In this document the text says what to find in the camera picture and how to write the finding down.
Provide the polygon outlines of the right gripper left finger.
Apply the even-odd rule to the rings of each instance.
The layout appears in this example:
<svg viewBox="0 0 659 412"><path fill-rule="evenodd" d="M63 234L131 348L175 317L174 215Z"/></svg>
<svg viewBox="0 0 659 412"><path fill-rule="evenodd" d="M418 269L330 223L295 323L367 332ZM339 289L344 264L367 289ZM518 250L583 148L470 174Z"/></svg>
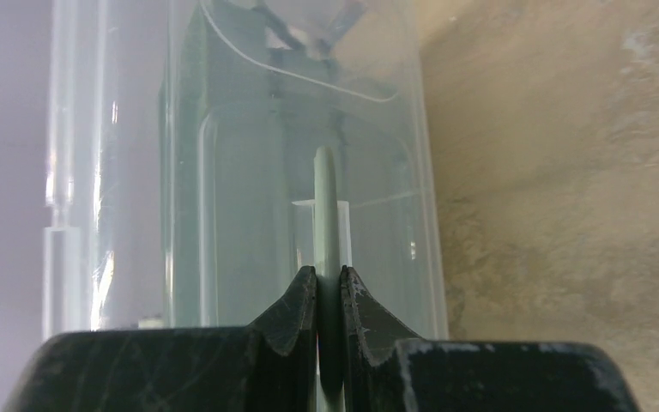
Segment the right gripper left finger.
<svg viewBox="0 0 659 412"><path fill-rule="evenodd" d="M50 338L8 411L313 411L317 277L299 270L245 326L103 330Z"/></svg>

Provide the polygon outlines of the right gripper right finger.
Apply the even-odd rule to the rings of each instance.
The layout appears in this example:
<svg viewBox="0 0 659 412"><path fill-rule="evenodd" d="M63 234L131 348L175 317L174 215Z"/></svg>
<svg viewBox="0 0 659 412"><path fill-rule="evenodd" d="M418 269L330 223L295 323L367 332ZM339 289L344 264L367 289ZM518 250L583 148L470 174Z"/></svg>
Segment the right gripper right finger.
<svg viewBox="0 0 659 412"><path fill-rule="evenodd" d="M637 411L621 370L580 342L419 336L343 267L348 411Z"/></svg>

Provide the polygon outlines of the green plastic tool box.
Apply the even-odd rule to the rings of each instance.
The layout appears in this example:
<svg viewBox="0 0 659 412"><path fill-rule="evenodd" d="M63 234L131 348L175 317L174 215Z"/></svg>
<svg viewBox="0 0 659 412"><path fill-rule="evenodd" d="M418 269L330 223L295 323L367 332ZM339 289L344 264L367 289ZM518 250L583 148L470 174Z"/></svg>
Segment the green plastic tool box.
<svg viewBox="0 0 659 412"><path fill-rule="evenodd" d="M43 334L245 326L317 277L316 408L345 408L341 272L446 336L409 1L56 1Z"/></svg>

